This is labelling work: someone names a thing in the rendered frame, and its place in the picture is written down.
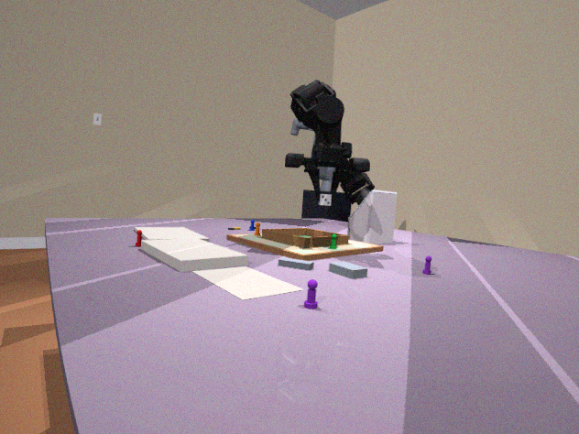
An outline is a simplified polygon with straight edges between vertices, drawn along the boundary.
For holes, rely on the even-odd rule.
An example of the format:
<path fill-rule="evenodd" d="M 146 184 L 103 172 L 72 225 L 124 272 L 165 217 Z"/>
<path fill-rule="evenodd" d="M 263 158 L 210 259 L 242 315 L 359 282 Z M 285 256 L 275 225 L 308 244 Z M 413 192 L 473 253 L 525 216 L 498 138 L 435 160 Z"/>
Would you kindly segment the purple pawn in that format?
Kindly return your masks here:
<path fill-rule="evenodd" d="M 314 279 L 308 282 L 308 299 L 304 302 L 304 308 L 317 309 L 317 301 L 315 301 L 315 293 L 317 291 L 318 282 Z"/>
<path fill-rule="evenodd" d="M 432 257 L 431 257 L 431 256 L 427 256 L 427 257 L 426 257 L 426 261 L 427 261 L 427 262 L 426 262 L 426 264 L 425 264 L 425 270 L 423 270 L 423 273 L 424 273 L 424 274 L 427 274 L 427 275 L 430 275 L 430 274 L 431 274 L 431 270 L 430 270 L 430 269 L 431 269 L 431 260 L 432 260 Z M 423 273 L 422 273 L 422 274 L 423 274 Z"/>

